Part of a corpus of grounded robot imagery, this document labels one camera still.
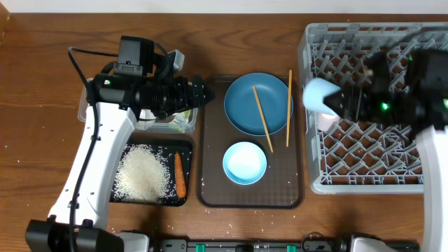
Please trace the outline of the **light blue cup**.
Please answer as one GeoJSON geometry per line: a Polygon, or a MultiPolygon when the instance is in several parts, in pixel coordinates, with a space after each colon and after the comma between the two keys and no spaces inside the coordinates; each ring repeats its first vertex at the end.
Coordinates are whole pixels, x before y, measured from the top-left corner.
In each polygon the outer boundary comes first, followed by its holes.
{"type": "Polygon", "coordinates": [[[302,102],[309,111],[336,116],[336,112],[324,104],[324,98],[340,90],[338,85],[325,79],[313,78],[304,87],[302,102]]]}

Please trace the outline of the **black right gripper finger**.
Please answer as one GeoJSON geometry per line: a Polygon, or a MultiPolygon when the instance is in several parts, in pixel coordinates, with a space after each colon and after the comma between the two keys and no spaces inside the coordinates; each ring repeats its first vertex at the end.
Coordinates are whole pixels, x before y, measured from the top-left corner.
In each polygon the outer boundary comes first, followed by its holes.
{"type": "Polygon", "coordinates": [[[323,103],[341,118],[349,117],[350,94],[340,90],[324,97],[323,103]]]}
{"type": "Polygon", "coordinates": [[[376,52],[362,61],[363,71],[369,76],[373,88],[388,88],[391,82],[389,65],[385,52],[376,52]]]}

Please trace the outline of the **dark blue plate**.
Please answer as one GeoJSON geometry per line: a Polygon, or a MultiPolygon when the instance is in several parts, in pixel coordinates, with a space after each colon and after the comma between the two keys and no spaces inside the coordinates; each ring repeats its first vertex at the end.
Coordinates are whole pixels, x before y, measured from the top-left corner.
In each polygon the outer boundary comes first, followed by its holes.
{"type": "Polygon", "coordinates": [[[253,93],[256,87],[270,134],[286,126],[288,86],[268,73],[249,73],[233,81],[224,99],[225,114],[238,130],[251,136],[265,136],[253,93]]]}

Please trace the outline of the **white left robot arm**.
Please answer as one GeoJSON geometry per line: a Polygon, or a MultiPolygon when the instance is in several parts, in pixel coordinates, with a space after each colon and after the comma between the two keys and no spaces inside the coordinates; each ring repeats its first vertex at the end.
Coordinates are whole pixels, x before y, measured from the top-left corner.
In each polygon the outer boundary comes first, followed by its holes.
{"type": "Polygon", "coordinates": [[[180,76],[184,56],[140,37],[122,36],[119,51],[84,78],[87,110],[69,177],[45,220],[31,220],[32,251],[149,251],[138,232],[107,231],[109,199],[125,145],[148,109],[160,119],[206,105],[214,93],[200,76],[180,76]]]}

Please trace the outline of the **light blue bowl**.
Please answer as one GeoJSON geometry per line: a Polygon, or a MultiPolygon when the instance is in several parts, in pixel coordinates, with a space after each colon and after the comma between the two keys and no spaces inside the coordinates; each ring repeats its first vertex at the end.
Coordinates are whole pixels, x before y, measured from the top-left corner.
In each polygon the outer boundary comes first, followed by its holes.
{"type": "Polygon", "coordinates": [[[258,145],[242,141],[231,145],[223,156],[223,171],[231,180],[241,186],[257,183],[267,169],[267,158],[258,145]]]}

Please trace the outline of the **green snack wrapper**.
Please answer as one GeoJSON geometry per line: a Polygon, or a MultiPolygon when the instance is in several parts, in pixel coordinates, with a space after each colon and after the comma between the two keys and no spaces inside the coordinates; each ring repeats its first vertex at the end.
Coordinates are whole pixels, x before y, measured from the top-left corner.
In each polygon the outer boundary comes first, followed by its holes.
{"type": "Polygon", "coordinates": [[[189,123],[190,115],[191,110],[174,113],[174,117],[169,122],[169,127],[183,134],[186,131],[186,125],[189,123]]]}

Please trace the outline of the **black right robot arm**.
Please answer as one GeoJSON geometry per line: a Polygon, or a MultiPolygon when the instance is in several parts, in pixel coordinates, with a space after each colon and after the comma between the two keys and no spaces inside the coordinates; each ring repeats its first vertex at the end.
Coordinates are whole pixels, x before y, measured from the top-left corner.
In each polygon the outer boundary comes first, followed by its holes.
{"type": "Polygon", "coordinates": [[[323,98],[342,118],[408,125],[423,170],[423,251],[447,250],[447,52],[411,52],[405,72],[406,92],[391,92],[386,53],[369,57],[371,87],[343,87],[323,98]]]}

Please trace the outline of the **orange carrot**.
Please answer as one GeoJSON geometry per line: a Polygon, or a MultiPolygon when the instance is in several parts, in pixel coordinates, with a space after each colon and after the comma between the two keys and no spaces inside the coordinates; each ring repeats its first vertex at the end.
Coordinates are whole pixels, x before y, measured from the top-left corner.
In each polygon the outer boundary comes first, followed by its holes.
{"type": "Polygon", "coordinates": [[[187,194],[186,181],[183,173],[181,156],[176,152],[174,156],[174,173],[176,182],[176,194],[180,198],[184,198],[187,194]]]}

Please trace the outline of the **wooden chopstick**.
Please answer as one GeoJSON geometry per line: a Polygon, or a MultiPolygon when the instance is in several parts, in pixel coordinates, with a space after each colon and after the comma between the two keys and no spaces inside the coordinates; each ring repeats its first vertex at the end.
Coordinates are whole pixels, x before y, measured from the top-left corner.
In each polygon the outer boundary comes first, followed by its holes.
{"type": "Polygon", "coordinates": [[[292,92],[293,70],[288,72],[288,101],[287,101],[287,122],[286,122],[286,147],[289,147],[290,128],[291,128],[291,92],[292,92]]]}
{"type": "Polygon", "coordinates": [[[255,86],[253,86],[252,88],[253,88],[253,93],[254,93],[254,96],[255,96],[255,101],[257,103],[258,111],[259,111],[259,114],[260,114],[260,118],[262,120],[262,126],[263,126],[263,129],[264,129],[264,132],[265,132],[265,136],[267,138],[267,142],[268,142],[268,145],[269,145],[269,149],[270,149],[271,153],[273,153],[274,149],[273,149],[273,145],[272,145],[272,142],[271,142],[271,139],[270,139],[270,133],[269,133],[269,130],[267,128],[266,121],[265,121],[263,109],[262,109],[262,106],[261,106],[261,103],[260,103],[260,100],[259,100],[258,92],[257,92],[255,86]]]}

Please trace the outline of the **pink cup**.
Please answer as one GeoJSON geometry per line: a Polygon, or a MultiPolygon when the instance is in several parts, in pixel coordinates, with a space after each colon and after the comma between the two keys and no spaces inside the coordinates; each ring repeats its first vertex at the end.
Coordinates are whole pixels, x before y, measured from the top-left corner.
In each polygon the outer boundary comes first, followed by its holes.
{"type": "Polygon", "coordinates": [[[317,113],[317,128],[323,132],[327,132],[334,124],[337,124],[341,118],[338,115],[328,115],[317,113]]]}

